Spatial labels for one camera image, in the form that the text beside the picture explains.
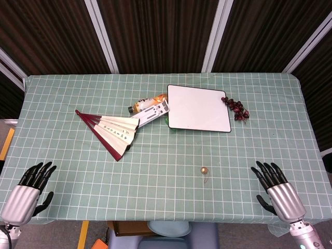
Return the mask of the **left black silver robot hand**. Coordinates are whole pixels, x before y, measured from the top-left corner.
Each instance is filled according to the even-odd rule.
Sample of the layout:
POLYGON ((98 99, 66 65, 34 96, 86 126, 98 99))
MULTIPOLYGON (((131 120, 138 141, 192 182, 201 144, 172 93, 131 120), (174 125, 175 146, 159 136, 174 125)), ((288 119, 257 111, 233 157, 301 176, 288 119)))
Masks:
POLYGON ((6 224, 25 225, 50 205, 54 195, 52 191, 48 193, 42 204, 39 205, 38 201, 56 168, 51 161, 41 162, 23 174, 2 209, 1 218, 6 224))

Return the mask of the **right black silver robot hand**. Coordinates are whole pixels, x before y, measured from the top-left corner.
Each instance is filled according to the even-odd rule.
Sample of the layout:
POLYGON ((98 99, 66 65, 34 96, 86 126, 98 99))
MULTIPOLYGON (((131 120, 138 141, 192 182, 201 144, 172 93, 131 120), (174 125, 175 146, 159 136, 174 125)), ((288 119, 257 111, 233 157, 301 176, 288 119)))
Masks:
POLYGON ((306 209, 293 185, 286 179, 284 173, 275 163, 256 161, 259 169, 251 167, 266 194, 270 204, 261 195, 256 198, 268 212, 276 215, 281 221, 293 224, 303 220, 306 209))

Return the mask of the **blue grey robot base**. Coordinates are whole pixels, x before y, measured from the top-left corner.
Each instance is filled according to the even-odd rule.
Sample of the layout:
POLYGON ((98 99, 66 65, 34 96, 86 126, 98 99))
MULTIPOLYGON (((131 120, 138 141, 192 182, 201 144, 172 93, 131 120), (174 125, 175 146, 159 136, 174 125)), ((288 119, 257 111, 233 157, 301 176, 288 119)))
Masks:
POLYGON ((189 222, 191 232, 183 237, 123 236, 108 228, 108 249, 219 249, 216 223, 189 222))

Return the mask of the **small orange box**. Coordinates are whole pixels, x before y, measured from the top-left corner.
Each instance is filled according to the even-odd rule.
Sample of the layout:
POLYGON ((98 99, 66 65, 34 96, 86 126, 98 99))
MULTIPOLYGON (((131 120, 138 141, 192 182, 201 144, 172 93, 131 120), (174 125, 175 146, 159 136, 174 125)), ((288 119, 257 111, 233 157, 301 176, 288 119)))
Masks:
POLYGON ((91 249, 108 249, 108 245, 101 239, 97 239, 91 249))

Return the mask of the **dark red artificial grapes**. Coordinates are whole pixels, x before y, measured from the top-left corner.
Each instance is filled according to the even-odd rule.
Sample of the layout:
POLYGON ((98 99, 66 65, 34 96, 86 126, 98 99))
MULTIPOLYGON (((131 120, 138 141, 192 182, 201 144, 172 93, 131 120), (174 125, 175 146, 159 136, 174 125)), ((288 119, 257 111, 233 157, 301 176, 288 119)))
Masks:
POLYGON ((247 109, 244 108, 240 101, 235 101, 234 99, 229 99, 227 96, 221 97, 221 101, 234 112, 235 121, 246 122, 249 119, 250 114, 247 109))

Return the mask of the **dark corrugated partition panel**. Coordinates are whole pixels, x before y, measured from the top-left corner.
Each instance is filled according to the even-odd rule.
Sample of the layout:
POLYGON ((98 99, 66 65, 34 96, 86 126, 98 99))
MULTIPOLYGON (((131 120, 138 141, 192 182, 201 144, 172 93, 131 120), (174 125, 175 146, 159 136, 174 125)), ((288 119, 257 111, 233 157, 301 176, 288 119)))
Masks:
POLYGON ((300 81, 319 149, 332 148, 332 48, 312 51, 292 74, 300 81))
POLYGON ((27 75, 110 73, 84 0, 0 0, 0 48, 27 75))
POLYGON ((215 73, 278 73, 332 11, 332 0, 233 0, 215 73))
POLYGON ((121 74, 199 73, 218 0, 97 0, 121 74))

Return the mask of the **brown cardboard box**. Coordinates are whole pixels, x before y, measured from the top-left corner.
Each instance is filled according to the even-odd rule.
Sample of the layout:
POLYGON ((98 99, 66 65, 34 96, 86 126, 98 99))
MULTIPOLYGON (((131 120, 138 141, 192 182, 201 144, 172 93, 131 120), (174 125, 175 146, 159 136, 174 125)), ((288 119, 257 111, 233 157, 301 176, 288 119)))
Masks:
POLYGON ((147 221, 107 221, 107 225, 117 237, 156 235, 148 227, 147 221))

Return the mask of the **red cream folding fan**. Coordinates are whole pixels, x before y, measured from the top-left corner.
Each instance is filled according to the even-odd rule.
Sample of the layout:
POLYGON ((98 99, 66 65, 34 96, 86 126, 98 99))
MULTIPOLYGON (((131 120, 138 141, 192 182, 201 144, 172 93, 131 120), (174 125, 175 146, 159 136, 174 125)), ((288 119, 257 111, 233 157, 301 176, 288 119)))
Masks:
POLYGON ((84 121, 106 150, 119 161, 128 151, 140 125, 138 118, 75 113, 84 121))

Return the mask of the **light blue round basin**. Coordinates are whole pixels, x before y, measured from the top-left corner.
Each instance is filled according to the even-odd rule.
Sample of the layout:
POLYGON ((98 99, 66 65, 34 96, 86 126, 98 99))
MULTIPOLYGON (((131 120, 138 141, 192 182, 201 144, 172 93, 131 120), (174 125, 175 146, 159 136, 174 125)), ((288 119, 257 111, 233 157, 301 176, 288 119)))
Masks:
POLYGON ((149 221, 149 229, 164 237, 183 237, 191 232, 191 224, 185 221, 149 221))

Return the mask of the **white board black rim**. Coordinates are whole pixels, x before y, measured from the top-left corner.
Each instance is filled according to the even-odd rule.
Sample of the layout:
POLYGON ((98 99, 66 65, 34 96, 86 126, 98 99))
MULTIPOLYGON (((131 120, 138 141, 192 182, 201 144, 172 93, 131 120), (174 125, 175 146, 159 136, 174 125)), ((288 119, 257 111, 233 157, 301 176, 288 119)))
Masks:
POLYGON ((168 126, 214 132, 231 132, 222 90, 168 85, 168 126))

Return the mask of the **green checked tablecloth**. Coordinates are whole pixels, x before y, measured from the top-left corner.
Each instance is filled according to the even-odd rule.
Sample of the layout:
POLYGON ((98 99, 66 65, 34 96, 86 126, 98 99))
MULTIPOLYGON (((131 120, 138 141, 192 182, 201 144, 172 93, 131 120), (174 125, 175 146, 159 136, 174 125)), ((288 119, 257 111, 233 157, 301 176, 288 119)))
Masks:
POLYGON ((188 220, 287 224, 265 211, 268 200, 251 167, 276 163, 298 191, 305 220, 332 219, 330 185, 298 79, 282 73, 34 75, 0 174, 0 212, 24 172, 40 162, 57 168, 40 199, 54 196, 34 223, 53 220, 188 220), (223 90, 243 103, 246 122, 231 132, 177 130, 162 116, 137 131, 116 161, 75 113, 128 116, 138 99, 168 85, 223 90), (201 167, 210 177, 203 182, 201 167))

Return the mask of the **plastic drink bottle orange label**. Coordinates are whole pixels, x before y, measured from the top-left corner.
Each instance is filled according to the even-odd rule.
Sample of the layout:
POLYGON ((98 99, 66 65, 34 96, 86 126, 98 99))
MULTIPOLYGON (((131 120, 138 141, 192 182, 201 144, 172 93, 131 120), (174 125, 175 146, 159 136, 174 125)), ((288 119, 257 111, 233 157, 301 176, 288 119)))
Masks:
POLYGON ((168 100, 168 95, 166 93, 163 93, 153 98, 140 99, 135 102, 133 106, 129 106, 128 111, 130 114, 136 114, 165 100, 168 100))

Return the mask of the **white slotted folding stand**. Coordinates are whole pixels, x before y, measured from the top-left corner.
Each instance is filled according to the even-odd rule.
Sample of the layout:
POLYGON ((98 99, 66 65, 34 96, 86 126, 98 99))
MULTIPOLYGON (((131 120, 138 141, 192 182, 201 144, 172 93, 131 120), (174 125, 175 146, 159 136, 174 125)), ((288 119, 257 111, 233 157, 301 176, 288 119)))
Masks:
POLYGON ((132 116, 132 118, 138 118, 140 120, 139 128, 148 124, 149 122, 157 119, 158 117, 167 114, 169 112, 168 102, 165 100, 159 104, 153 105, 138 114, 132 116))

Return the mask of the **white partition frame post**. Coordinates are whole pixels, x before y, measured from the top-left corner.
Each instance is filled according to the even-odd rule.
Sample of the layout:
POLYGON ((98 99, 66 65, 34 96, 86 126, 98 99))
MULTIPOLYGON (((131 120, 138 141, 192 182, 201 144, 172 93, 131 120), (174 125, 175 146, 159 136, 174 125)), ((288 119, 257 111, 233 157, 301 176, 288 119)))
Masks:
POLYGON ((84 0, 84 2, 104 53, 109 70, 112 74, 119 74, 118 65, 112 50, 112 46, 110 44, 97 0, 84 0))
POLYGON ((299 49, 299 51, 294 55, 294 57, 290 60, 290 62, 286 65, 286 67, 282 72, 292 73, 331 29, 332 29, 332 11, 317 27, 317 29, 312 33, 312 35, 303 44, 303 46, 299 49))
POLYGON ((206 47, 201 72, 210 73, 213 69, 219 46, 227 25, 234 0, 219 0, 209 41, 206 47))
POLYGON ((11 80, 19 89, 25 91, 27 74, 22 68, 0 47, 0 72, 11 80))

